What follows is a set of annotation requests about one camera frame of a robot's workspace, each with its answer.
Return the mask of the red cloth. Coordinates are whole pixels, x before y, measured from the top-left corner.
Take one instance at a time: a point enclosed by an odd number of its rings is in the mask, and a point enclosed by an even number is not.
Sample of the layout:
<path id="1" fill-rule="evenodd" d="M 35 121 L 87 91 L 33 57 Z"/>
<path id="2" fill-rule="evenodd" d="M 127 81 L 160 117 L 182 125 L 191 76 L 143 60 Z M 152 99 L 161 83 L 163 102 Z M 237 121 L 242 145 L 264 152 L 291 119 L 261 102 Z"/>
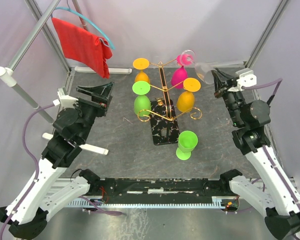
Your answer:
<path id="1" fill-rule="evenodd" d="M 102 78 L 108 79 L 110 73 L 107 60 L 113 54 L 106 39 L 67 21 L 55 17 L 51 20 L 64 57 L 83 63 Z"/>

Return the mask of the clear wine glass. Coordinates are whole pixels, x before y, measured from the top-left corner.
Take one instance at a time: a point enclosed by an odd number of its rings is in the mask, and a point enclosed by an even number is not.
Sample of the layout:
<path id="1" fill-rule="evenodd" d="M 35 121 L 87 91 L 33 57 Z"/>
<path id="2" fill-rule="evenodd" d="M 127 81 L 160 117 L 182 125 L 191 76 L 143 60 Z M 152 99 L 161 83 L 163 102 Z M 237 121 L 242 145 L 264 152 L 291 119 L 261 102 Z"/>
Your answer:
<path id="1" fill-rule="evenodd" d="M 213 70 L 214 68 L 206 62 L 199 61 L 195 52 L 191 49 L 184 50 L 180 55 L 180 63 L 183 66 L 192 66 L 196 75 L 208 85 L 214 83 Z"/>

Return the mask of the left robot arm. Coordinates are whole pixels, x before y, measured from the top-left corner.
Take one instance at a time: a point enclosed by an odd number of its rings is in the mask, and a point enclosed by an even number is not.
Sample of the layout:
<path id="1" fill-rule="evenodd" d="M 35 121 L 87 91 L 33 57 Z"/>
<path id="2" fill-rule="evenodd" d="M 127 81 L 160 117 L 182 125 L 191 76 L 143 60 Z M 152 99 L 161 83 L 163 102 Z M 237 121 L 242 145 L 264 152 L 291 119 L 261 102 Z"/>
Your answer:
<path id="1" fill-rule="evenodd" d="M 54 134 L 34 161 L 35 171 L 15 200 L 0 207 L 0 222 L 9 232 L 23 240 L 36 238 L 48 221 L 69 202 L 79 196 L 96 195 L 100 191 L 100 177 L 90 169 L 82 170 L 71 183 L 50 197 L 46 194 L 58 178 L 70 167 L 82 151 L 96 118 L 104 117 L 112 100 L 114 82 L 99 86 L 78 86 L 76 91 L 90 96 L 90 100 L 75 98 L 58 91 L 58 99 L 38 108 L 41 113 L 61 105 L 53 122 Z"/>

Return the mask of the gold wine glass rack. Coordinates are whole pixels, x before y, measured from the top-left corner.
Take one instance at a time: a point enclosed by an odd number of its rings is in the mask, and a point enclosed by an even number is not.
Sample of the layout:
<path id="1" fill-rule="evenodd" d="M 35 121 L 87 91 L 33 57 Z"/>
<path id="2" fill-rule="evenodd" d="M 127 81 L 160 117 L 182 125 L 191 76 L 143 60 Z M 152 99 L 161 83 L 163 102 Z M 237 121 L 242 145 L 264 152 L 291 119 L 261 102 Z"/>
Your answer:
<path id="1" fill-rule="evenodd" d="M 193 120 L 202 118 L 202 111 L 193 106 L 189 112 L 180 112 L 177 109 L 179 96 L 185 91 L 168 86 L 164 67 L 168 63 L 159 62 L 157 64 L 149 62 L 149 65 L 158 67 L 161 87 L 150 84 L 150 91 L 146 94 L 151 103 L 150 114 L 137 118 L 141 122 L 150 122 L 153 144 L 155 146 L 176 144 L 180 135 L 177 118 L 189 114 Z"/>

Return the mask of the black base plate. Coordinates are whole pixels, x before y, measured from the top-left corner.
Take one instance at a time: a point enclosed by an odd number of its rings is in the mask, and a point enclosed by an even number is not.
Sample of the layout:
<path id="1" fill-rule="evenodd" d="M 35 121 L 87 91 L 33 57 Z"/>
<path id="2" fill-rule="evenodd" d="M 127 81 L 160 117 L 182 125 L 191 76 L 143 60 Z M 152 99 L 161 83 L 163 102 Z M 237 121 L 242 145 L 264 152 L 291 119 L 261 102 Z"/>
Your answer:
<path id="1" fill-rule="evenodd" d="M 84 196 L 114 197 L 122 195 L 199 194 L 205 197 L 236 198 L 230 185 L 222 179 L 208 178 L 105 178 Z"/>

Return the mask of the green goblet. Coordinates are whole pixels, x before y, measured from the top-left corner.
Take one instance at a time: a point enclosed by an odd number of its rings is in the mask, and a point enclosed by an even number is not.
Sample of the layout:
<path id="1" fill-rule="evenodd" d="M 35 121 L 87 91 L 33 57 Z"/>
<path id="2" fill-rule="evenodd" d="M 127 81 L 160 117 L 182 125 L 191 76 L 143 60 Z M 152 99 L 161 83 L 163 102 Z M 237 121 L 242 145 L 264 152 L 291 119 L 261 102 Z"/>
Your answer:
<path id="1" fill-rule="evenodd" d="M 198 142 L 198 136 L 193 131 L 185 130 L 181 132 L 178 137 L 176 156 L 182 161 L 188 160 Z"/>
<path id="2" fill-rule="evenodd" d="M 145 117 L 150 114 L 151 101 L 146 96 L 151 86 L 146 81 L 137 81 L 132 85 L 132 91 L 137 95 L 134 100 L 134 113 L 139 117 Z"/>

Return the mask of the white clothes stand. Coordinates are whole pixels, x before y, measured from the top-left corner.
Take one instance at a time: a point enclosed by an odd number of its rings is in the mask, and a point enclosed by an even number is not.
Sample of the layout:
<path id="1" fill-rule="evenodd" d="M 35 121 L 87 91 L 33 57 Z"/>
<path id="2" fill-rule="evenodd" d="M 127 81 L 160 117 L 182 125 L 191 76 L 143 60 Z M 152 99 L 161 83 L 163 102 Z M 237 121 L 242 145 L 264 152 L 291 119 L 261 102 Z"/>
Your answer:
<path id="1" fill-rule="evenodd" d="M 23 0 L 0 0 L 0 67 L 6 67 L 36 24 Z M 57 54 L 40 33 L 18 66 L 13 77 L 40 105 L 57 98 L 67 71 Z M 0 79 L 0 161 L 27 156 L 22 129 L 33 108 Z"/>

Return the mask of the magenta goblet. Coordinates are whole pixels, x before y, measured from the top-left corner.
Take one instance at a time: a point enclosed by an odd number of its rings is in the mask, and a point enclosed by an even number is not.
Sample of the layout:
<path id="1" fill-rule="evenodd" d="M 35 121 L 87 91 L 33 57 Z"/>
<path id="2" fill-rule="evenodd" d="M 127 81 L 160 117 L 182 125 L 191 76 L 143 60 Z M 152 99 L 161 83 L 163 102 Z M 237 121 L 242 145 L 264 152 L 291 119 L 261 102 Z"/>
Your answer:
<path id="1" fill-rule="evenodd" d="M 185 66 L 193 63 L 193 56 L 189 53 L 183 53 L 176 58 L 177 64 L 180 66 L 172 75 L 171 85 L 177 89 L 183 88 L 183 81 L 188 78 Z"/>

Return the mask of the orange goblet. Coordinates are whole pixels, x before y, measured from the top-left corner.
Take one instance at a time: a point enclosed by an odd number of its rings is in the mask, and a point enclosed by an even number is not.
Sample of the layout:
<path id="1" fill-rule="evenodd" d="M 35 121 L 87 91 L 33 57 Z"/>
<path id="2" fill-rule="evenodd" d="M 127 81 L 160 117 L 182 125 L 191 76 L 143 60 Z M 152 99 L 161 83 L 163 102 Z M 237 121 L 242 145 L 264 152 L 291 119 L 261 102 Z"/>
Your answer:
<path id="1" fill-rule="evenodd" d="M 201 83 L 199 80 L 193 77 L 188 77 L 183 81 L 184 92 L 178 97 L 176 107 L 184 113 L 190 112 L 195 104 L 195 92 L 201 89 Z"/>
<path id="2" fill-rule="evenodd" d="M 139 70 L 139 73 L 135 76 L 134 82 L 144 81 L 148 84 L 150 83 L 149 76 L 144 72 L 150 65 L 150 62 L 146 58 L 137 58 L 132 63 L 133 67 L 136 70 Z"/>

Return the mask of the green goblet front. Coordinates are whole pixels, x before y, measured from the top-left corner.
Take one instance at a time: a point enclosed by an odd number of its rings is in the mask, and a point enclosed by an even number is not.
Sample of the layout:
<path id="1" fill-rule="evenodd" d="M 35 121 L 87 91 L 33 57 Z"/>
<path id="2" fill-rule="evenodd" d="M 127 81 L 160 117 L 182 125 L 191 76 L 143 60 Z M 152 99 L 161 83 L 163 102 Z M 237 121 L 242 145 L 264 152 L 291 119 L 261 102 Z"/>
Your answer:
<path id="1" fill-rule="evenodd" d="M 181 132 L 178 137 L 176 156 L 182 161 L 188 160 L 198 142 L 198 136 L 193 131 L 185 130 Z"/>

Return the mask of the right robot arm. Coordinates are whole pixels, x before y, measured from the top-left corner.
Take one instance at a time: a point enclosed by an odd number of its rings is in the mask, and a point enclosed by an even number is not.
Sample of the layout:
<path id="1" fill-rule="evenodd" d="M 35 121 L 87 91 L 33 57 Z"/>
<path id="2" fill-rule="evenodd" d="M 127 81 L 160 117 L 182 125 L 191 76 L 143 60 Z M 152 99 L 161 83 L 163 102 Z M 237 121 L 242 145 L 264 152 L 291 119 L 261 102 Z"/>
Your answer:
<path id="1" fill-rule="evenodd" d="M 222 98 L 234 127 L 232 139 L 253 165 L 267 193 L 250 183 L 240 172 L 230 170 L 219 182 L 219 191 L 243 197 L 264 218 L 270 233 L 282 240 L 297 239 L 300 233 L 300 193 L 280 165 L 265 126 L 271 122 L 271 103 L 282 78 L 257 85 L 254 72 L 245 68 L 230 75 L 215 68 L 211 71 L 215 98 Z"/>

